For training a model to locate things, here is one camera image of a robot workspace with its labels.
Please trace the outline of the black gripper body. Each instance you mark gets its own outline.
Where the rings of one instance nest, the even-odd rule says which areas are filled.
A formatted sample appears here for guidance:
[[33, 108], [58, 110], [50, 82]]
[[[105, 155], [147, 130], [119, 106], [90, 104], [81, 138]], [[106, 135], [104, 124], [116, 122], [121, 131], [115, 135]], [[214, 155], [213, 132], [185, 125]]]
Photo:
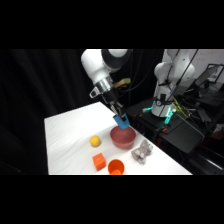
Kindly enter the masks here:
[[115, 105], [119, 98], [119, 95], [117, 90], [113, 88], [107, 92], [104, 92], [102, 94], [102, 98], [106, 104]]

